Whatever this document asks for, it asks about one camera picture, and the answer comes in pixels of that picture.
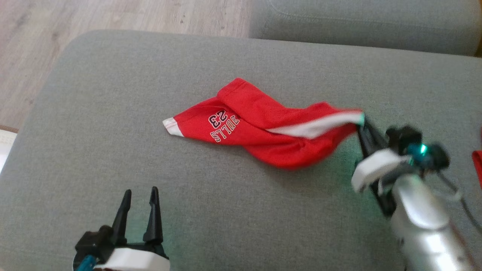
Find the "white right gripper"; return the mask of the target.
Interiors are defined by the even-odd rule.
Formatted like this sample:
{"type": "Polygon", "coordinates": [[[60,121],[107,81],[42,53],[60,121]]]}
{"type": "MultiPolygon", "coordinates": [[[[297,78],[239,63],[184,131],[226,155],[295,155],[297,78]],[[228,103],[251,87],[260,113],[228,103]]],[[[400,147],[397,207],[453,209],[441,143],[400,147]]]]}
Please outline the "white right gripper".
{"type": "Polygon", "coordinates": [[[408,155],[400,156],[394,151],[379,151],[386,149],[388,142],[369,119],[365,120],[365,126],[357,127],[357,134],[363,160],[356,165],[351,178],[355,192],[363,192],[370,184],[409,161],[408,155]]]}

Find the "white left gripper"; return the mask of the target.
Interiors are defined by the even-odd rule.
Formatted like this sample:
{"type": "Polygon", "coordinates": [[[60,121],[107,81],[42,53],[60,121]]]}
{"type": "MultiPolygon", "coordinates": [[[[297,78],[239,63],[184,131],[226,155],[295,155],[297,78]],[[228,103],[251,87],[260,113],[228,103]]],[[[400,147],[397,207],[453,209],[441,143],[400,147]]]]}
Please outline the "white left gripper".
{"type": "MultiPolygon", "coordinates": [[[[159,190],[152,187],[150,193],[150,215],[143,235],[144,242],[163,242],[162,216],[159,190]]],[[[131,190],[124,193],[122,202],[112,224],[114,245],[126,245],[127,215],[131,207],[131,190]]],[[[150,251],[115,249],[104,264],[94,266],[94,271],[170,271],[170,261],[150,251]]]]}

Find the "red basketball shorts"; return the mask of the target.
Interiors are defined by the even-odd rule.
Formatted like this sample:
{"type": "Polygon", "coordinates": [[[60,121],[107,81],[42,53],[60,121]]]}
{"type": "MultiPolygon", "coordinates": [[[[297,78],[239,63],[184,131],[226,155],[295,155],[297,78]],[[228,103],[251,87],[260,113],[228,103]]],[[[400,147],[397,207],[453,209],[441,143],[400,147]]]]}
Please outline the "red basketball shorts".
{"type": "Polygon", "coordinates": [[[288,108],[253,84],[236,78],[215,97],[163,120],[169,134],[214,144],[242,146],[282,169],[313,165],[330,156],[365,123],[360,109],[327,102],[288,108]]]}

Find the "red basketball jersey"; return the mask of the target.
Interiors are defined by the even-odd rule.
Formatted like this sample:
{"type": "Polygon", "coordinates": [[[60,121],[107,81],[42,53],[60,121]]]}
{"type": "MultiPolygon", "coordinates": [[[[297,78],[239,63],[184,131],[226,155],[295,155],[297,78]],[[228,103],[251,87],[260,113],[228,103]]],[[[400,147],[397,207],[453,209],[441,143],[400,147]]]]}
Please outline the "red basketball jersey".
{"type": "Polygon", "coordinates": [[[477,173],[477,179],[482,190],[482,150],[473,151],[471,157],[477,173]]]}

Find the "large grey sofa seat cushion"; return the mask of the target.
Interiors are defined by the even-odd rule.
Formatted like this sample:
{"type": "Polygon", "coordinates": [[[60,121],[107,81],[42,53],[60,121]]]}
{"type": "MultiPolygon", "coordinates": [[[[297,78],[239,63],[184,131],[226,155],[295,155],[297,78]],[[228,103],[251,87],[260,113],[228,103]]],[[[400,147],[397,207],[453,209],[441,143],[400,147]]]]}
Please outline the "large grey sofa seat cushion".
{"type": "Polygon", "coordinates": [[[71,271],[84,232],[112,224],[126,189],[129,242],[160,192],[173,270],[403,271],[357,137],[312,167],[277,169],[237,146],[174,137],[162,121],[240,77],[287,107],[362,108],[410,124],[450,155],[445,175],[482,223],[482,58],[372,47],[96,30],[51,71],[0,174],[0,267],[71,271]]]}

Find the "grey sofa cushion with seam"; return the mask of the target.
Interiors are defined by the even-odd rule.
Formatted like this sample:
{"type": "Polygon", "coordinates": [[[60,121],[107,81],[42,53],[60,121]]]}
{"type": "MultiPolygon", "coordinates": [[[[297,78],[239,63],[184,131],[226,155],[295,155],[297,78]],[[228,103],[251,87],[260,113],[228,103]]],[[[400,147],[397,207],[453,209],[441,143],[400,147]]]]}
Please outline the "grey sofa cushion with seam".
{"type": "Polygon", "coordinates": [[[250,38],[482,52],[482,0],[253,0],[250,38]]]}

